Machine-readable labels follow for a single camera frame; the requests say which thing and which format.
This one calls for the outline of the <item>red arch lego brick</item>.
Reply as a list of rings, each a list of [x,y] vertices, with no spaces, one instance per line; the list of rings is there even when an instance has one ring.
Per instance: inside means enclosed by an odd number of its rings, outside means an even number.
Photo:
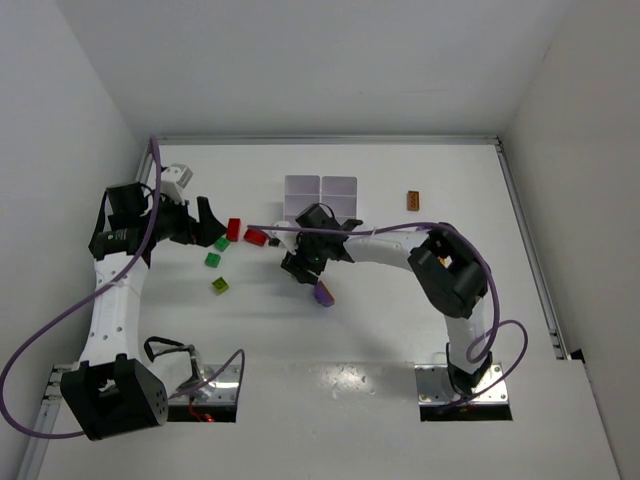
[[[248,228],[244,233],[243,239],[247,243],[263,247],[267,244],[269,237],[263,231]]]

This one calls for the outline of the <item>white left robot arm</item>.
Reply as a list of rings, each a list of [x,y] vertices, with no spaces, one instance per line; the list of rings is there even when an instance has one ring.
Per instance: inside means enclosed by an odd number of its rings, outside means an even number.
[[[164,240],[210,247],[226,233],[207,198],[198,215],[178,185],[158,191],[141,182],[106,189],[89,244],[96,293],[89,335],[77,366],[63,375],[61,393],[92,441],[161,426],[169,399],[204,380],[196,348],[151,337],[139,340],[142,290],[151,252]]]

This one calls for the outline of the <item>orange lego brick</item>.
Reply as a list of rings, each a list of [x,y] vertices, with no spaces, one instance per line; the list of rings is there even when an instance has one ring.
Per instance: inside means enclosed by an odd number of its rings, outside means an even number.
[[[420,210],[420,192],[410,190],[406,196],[406,208],[411,212],[418,212]]]

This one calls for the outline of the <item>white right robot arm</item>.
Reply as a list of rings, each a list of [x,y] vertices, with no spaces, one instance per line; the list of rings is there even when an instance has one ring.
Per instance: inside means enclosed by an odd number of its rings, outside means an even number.
[[[281,267],[299,283],[317,285],[329,261],[375,263],[414,274],[430,304],[445,319],[447,372],[453,388],[469,396],[489,369],[484,298],[489,280],[481,260],[452,226],[366,231],[362,222],[339,223],[319,204],[278,222],[271,234],[286,248]]]

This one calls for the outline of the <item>small green lego brick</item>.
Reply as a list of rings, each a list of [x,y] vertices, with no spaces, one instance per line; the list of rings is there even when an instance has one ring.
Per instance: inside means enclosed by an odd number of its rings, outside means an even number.
[[[226,251],[229,245],[230,241],[225,236],[218,238],[213,244],[214,248],[219,252]]]

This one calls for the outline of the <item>yellow-green lego brick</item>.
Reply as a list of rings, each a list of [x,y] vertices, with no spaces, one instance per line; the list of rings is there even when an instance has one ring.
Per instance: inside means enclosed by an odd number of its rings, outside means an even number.
[[[211,285],[217,295],[221,295],[229,290],[229,284],[223,277],[215,279]]]

